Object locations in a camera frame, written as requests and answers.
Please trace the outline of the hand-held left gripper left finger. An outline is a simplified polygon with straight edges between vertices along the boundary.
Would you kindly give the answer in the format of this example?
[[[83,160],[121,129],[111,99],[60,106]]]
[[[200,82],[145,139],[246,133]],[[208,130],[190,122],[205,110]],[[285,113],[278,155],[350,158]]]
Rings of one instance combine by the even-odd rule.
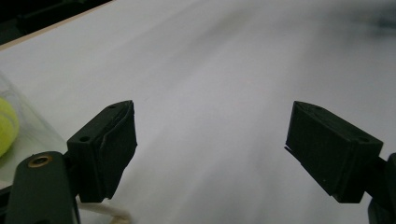
[[[66,158],[79,198],[84,203],[112,198],[136,147],[131,100],[105,107],[69,138]]]

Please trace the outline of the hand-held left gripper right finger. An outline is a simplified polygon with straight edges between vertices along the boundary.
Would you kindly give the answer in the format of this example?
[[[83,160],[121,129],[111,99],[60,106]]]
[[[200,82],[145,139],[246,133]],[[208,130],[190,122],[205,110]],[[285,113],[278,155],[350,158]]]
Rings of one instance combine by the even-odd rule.
[[[293,103],[286,150],[339,203],[361,201],[366,169],[382,146],[382,141],[323,107]]]

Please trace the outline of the transparent bag with beige trim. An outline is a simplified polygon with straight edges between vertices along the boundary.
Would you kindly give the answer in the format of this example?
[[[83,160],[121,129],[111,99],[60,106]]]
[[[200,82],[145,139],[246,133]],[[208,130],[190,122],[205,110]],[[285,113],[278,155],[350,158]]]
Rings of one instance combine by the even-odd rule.
[[[0,73],[0,97],[14,107],[19,133],[0,157],[0,224],[80,224],[80,210],[108,215],[110,224],[132,224],[129,212],[106,204],[84,203],[64,141]]]

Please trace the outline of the yellow tennis ball black mark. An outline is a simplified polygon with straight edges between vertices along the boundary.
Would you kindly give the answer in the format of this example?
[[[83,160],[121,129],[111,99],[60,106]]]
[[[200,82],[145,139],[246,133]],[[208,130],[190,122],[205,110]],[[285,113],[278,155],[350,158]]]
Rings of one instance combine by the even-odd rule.
[[[19,128],[20,123],[14,107],[0,97],[0,157],[11,148],[18,136]]]

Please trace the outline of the white table sheet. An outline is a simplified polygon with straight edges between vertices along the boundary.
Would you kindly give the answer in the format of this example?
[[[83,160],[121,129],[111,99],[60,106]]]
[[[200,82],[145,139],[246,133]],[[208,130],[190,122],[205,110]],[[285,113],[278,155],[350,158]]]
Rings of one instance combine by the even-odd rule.
[[[284,148],[296,101],[396,151],[396,0],[114,0],[0,47],[0,73],[63,138],[132,100],[113,203],[134,224],[368,224]]]

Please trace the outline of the wooden table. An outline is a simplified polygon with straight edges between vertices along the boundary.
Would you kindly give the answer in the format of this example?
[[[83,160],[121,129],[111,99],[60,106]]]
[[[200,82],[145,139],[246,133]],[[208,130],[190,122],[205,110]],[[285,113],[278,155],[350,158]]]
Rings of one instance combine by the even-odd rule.
[[[113,0],[0,0],[0,50]]]

